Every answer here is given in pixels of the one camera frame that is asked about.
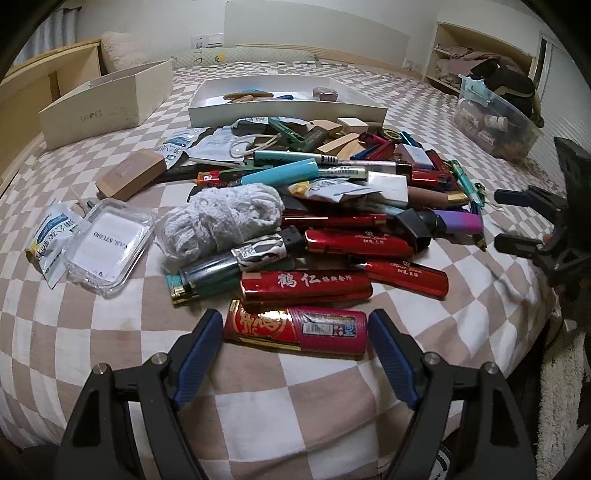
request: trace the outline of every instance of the beige checkered blanket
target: beige checkered blanket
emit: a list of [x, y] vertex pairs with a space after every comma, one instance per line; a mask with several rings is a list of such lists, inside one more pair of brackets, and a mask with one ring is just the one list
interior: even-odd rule
[[[548, 188], [534, 169], [483, 153], [452, 125], [456, 99], [414, 80], [315, 64], [179, 70], [172, 96], [143, 125], [32, 156], [0, 199], [0, 427], [15, 444], [58, 443], [93, 364], [140, 365], [192, 330], [206, 308], [225, 312], [230, 300], [223, 295], [174, 308], [155, 246], [118, 297], [105, 300], [65, 277], [50, 290], [23, 253], [42, 210], [53, 198], [73, 204], [70, 188], [94, 196], [94, 181], [129, 152], [189, 127], [187, 105], [202, 80], [260, 73], [326, 75], [363, 90], [389, 107], [390, 124], [444, 158], [457, 157], [489, 191]], [[131, 203], [163, 212], [185, 202], [190, 189], [188, 182], [158, 185]], [[358, 309], [385, 309], [401, 331], [450, 363], [477, 367], [492, 360], [510, 373], [533, 344], [554, 296], [528, 261], [496, 252], [492, 240], [508, 229], [538, 237], [549, 225], [528, 209], [491, 205], [485, 225], [486, 253], [469, 241], [438, 239], [415, 259], [445, 270], [445, 301], [374, 284], [373, 297]], [[138, 406], [132, 412], [152, 478]], [[450, 415], [458, 412], [454, 405]], [[224, 345], [180, 421], [212, 480], [322, 480], [382, 471], [410, 417], [371, 352], [356, 362]]]

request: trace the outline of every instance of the red plastic lighter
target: red plastic lighter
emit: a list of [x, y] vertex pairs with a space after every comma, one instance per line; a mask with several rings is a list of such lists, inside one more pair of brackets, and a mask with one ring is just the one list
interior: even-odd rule
[[406, 261], [386, 261], [381, 258], [353, 260], [353, 268], [363, 270], [371, 280], [387, 283], [443, 299], [449, 290], [447, 274]]
[[435, 169], [441, 172], [442, 175], [445, 175], [447, 181], [452, 183], [454, 190], [462, 190], [458, 184], [456, 183], [456, 179], [453, 178], [452, 172], [449, 171], [449, 168], [445, 165], [445, 162], [441, 159], [441, 157], [437, 154], [435, 150], [427, 150], [425, 152], [429, 157], [429, 160], [435, 166]]
[[212, 170], [212, 171], [201, 171], [197, 174], [197, 178], [195, 179], [195, 183], [199, 186], [209, 188], [209, 187], [227, 187], [228, 184], [224, 181], [221, 181], [219, 178], [220, 170]]
[[434, 189], [447, 184], [446, 174], [437, 170], [413, 169], [413, 176], [408, 182], [412, 187]]
[[326, 229], [306, 230], [304, 236], [309, 252], [394, 258], [414, 253], [408, 243], [389, 233]]
[[368, 276], [355, 270], [243, 273], [242, 300], [248, 307], [275, 308], [369, 298]]
[[299, 352], [361, 356], [367, 344], [363, 312], [321, 307], [289, 307], [247, 312], [233, 300], [223, 328], [224, 340]]
[[368, 228], [386, 224], [384, 213], [373, 213], [368, 215], [333, 216], [317, 215], [300, 210], [288, 210], [283, 212], [282, 226], [295, 226], [297, 228], [312, 227], [337, 227], [337, 228]]

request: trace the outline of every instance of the headboard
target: headboard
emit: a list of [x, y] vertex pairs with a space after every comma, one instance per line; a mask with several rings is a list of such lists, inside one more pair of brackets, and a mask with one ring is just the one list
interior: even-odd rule
[[321, 58], [400, 70], [409, 36], [381, 23], [315, 5], [226, 3], [224, 45], [302, 48]]

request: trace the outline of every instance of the clear plastic container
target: clear plastic container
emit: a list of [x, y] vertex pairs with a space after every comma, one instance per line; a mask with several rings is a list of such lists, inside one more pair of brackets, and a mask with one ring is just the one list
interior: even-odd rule
[[541, 130], [517, 108], [486, 88], [483, 80], [461, 77], [462, 89], [453, 117], [456, 126], [495, 158], [527, 157]]
[[118, 294], [154, 236], [156, 213], [101, 200], [80, 222], [62, 255], [70, 278], [104, 297]]

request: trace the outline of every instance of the curtain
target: curtain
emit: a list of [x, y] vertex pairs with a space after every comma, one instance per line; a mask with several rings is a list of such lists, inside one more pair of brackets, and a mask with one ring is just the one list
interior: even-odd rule
[[53, 12], [29, 38], [12, 66], [46, 51], [76, 43], [76, 23], [80, 8], [60, 8]]

